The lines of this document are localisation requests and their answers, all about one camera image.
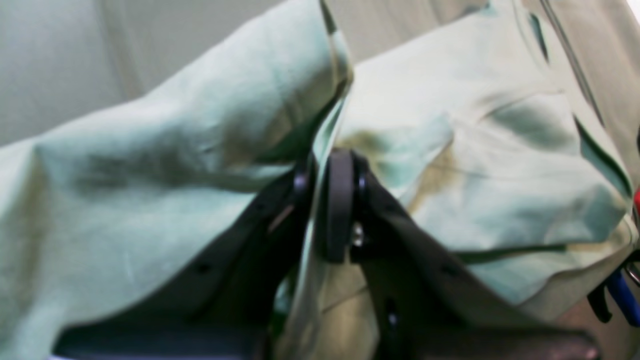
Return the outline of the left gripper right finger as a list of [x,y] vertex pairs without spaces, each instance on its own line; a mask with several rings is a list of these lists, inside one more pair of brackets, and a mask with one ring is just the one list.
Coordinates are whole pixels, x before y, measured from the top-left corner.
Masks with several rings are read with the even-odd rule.
[[582,330],[556,328],[512,307],[420,229],[366,158],[327,160],[320,250],[365,274],[380,340],[377,360],[599,360]]

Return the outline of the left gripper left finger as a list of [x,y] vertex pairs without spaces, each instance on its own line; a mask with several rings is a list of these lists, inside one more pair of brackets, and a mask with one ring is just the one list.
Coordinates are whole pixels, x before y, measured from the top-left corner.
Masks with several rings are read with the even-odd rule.
[[54,355],[269,360],[274,298],[300,260],[315,180],[315,159],[306,155],[160,289],[112,317],[67,329]]

